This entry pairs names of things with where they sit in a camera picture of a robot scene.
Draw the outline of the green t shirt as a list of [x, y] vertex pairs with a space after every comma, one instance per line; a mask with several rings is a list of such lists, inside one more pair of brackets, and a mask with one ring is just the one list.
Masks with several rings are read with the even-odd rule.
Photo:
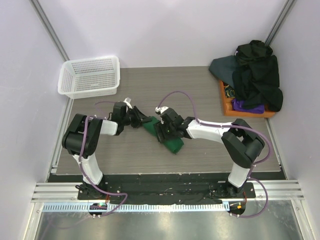
[[[158, 138], [156, 129], [154, 127], [155, 124], [159, 122], [159, 120], [155, 116], [150, 117], [151, 121], [149, 122], [144, 122], [142, 126], [144, 129], [154, 136], [156, 139]], [[184, 142], [181, 138], [175, 138], [175, 139], [170, 139], [166, 140], [163, 145], [173, 154], [177, 154], [181, 148], [184, 146]]]

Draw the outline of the white plastic basket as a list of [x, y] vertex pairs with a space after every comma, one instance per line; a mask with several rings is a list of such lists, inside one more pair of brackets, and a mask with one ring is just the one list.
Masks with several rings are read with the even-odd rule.
[[111, 96], [120, 85], [117, 56], [68, 60], [60, 69], [57, 92], [72, 100]]

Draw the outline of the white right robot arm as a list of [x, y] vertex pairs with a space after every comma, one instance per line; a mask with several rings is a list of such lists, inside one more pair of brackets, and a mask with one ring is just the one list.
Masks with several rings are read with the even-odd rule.
[[182, 118], [170, 107], [156, 107], [160, 121], [154, 124], [157, 139], [161, 143], [177, 138], [204, 139], [224, 145], [233, 161], [225, 190], [233, 198], [244, 191], [254, 161], [265, 147], [264, 140], [243, 119], [236, 119], [227, 126], [195, 117]]

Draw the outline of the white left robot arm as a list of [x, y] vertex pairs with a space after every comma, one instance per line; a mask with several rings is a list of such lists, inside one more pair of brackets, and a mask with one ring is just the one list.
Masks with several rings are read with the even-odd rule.
[[77, 113], [71, 120], [63, 138], [62, 147], [72, 155], [82, 173], [83, 182], [91, 185], [89, 194], [100, 200], [107, 192], [104, 174], [96, 158], [96, 149], [101, 135], [118, 136], [126, 126], [139, 128], [152, 121], [127, 100], [115, 102], [108, 117], [87, 116]]

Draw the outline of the patterned cloth in tray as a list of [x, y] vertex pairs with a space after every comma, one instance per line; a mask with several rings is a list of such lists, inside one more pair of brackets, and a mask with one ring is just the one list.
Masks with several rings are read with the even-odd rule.
[[235, 90], [230, 85], [224, 85], [223, 90], [226, 98], [234, 99], [236, 97]]

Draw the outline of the purple t shirt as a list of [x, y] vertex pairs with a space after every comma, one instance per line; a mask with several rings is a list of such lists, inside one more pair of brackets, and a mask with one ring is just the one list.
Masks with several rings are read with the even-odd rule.
[[244, 100], [237, 100], [234, 98], [231, 101], [231, 105], [234, 111], [251, 113], [251, 114], [263, 114], [265, 112], [265, 106], [263, 104], [259, 104], [256, 106], [245, 106]]

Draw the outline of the dark teal t shirt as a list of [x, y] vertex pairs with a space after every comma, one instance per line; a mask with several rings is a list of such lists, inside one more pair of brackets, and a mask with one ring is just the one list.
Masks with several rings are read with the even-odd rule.
[[208, 70], [217, 79], [234, 88], [233, 73], [239, 64], [234, 55], [214, 59]]

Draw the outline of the black t shirt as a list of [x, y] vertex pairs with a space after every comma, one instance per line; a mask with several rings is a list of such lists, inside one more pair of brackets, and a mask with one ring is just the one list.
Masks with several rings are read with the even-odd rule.
[[264, 105], [271, 112], [283, 106], [278, 59], [273, 49], [260, 40], [251, 40], [235, 50], [238, 68], [233, 72], [235, 98], [244, 106]]

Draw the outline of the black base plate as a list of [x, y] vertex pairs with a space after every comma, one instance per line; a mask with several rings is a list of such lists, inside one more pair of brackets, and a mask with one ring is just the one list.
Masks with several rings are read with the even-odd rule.
[[226, 199], [247, 201], [256, 197], [254, 185], [239, 190], [227, 183], [227, 173], [106, 174], [96, 190], [81, 175], [49, 176], [49, 183], [72, 183], [78, 200], [109, 200], [128, 205], [203, 205]]

